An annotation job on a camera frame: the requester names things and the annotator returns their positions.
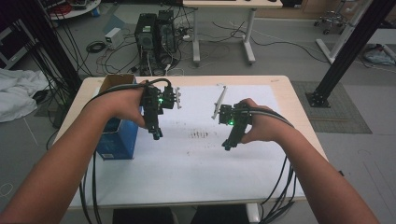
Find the white cloth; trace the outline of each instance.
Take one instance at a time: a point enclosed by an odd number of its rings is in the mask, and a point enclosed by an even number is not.
[[[32,97],[48,85],[41,71],[9,71],[0,68],[0,122],[21,118],[37,109]]]

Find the blue box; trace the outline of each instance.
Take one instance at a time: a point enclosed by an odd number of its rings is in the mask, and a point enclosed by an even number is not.
[[[134,75],[107,75],[99,92],[120,84],[136,83]],[[137,124],[126,119],[110,119],[96,146],[103,160],[131,160],[134,156]]]

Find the table leg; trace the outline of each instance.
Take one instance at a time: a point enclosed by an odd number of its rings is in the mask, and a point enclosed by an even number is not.
[[[250,36],[251,36],[251,30],[253,28],[253,22],[254,22],[254,15],[256,14],[256,10],[257,8],[252,8],[249,11],[249,15],[248,15],[248,24],[247,24],[247,34],[243,36],[244,40],[244,46],[245,46],[245,50],[247,52],[247,58],[250,64],[253,64],[256,62],[256,59],[254,58],[254,54],[253,54],[253,50],[251,49],[250,46]]]
[[[201,61],[201,56],[200,56],[200,52],[199,52],[197,10],[198,10],[198,8],[195,8],[194,11],[193,11],[194,37],[193,37],[193,40],[192,40],[192,60],[194,61],[196,66],[199,66],[199,62]]]

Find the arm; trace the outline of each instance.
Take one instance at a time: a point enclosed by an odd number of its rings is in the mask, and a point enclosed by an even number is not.
[[[244,102],[258,107],[251,99]],[[378,223],[358,192],[300,132],[277,119],[255,115],[241,142],[256,140],[275,141],[283,148],[319,223]]]
[[[0,214],[0,223],[59,223],[107,121],[117,117],[144,126],[138,111],[142,92],[143,89],[111,92],[87,104],[23,181]]]

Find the forearm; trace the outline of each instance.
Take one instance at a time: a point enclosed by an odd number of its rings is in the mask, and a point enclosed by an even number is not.
[[[106,110],[88,105],[35,165],[0,216],[0,222],[60,222],[108,119]]]
[[[376,223],[361,196],[294,129],[278,143],[287,154],[319,223]]]

